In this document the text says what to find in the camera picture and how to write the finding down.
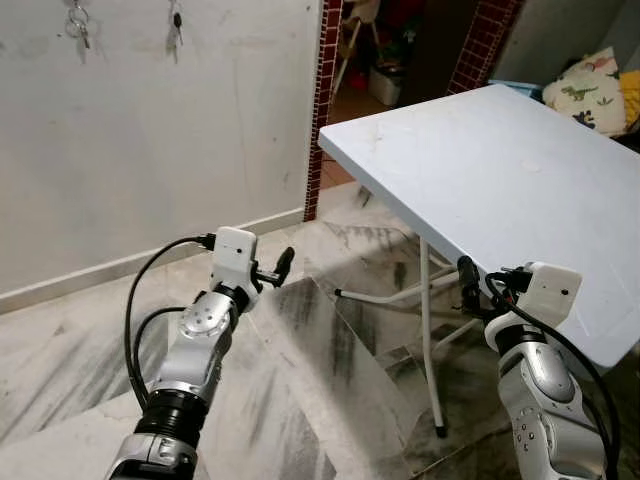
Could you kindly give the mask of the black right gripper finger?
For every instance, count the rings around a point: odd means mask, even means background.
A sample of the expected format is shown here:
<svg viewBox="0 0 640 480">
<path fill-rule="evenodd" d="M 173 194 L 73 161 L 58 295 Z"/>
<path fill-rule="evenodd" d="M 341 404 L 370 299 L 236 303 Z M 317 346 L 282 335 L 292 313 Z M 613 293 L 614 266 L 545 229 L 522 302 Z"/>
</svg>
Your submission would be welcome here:
<svg viewBox="0 0 640 480">
<path fill-rule="evenodd" d="M 475 261 L 470 256 L 458 257 L 457 261 L 458 285 L 462 311 L 483 310 L 483 293 L 481 293 L 481 275 Z"/>
</svg>

